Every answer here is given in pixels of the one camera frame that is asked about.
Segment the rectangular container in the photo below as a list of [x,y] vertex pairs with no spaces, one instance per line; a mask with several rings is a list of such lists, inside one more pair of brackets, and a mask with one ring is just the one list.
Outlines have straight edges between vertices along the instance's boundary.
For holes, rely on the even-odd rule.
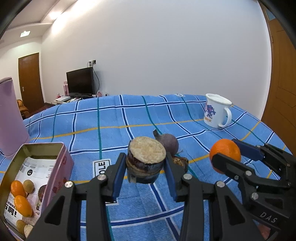
[[15,237],[23,240],[25,240],[25,237],[6,221],[4,210],[10,193],[10,185],[15,180],[27,157],[34,159],[56,159],[45,188],[40,213],[46,209],[55,194],[70,179],[74,165],[70,153],[62,142],[23,144],[15,154],[0,184],[0,219]]

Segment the mug handle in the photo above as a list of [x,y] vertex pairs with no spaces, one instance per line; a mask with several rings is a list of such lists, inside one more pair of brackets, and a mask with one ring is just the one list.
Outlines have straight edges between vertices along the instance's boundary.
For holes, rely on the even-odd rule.
[[228,126],[231,122],[231,119],[232,119],[232,114],[231,114],[230,109],[228,107],[224,107],[224,110],[227,112],[227,121],[226,121],[225,125],[218,124],[218,126],[220,126],[221,128]]

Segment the baseboard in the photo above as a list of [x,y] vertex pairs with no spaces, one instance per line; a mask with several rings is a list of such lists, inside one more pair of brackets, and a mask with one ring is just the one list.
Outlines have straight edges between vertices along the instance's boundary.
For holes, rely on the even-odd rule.
[[55,106],[54,104],[51,104],[51,103],[44,103],[44,104],[48,105],[48,106],[51,106],[51,107]]

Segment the television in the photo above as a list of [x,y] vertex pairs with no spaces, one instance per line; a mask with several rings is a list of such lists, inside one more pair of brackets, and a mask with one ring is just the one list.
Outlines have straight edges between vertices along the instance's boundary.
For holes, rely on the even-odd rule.
[[93,68],[67,72],[69,94],[96,94]]

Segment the tv stand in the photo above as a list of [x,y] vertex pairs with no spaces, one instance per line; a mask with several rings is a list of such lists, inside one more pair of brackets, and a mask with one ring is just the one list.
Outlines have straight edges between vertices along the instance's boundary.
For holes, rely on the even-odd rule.
[[81,93],[69,93],[71,98],[90,99],[93,98],[92,94],[81,94]]

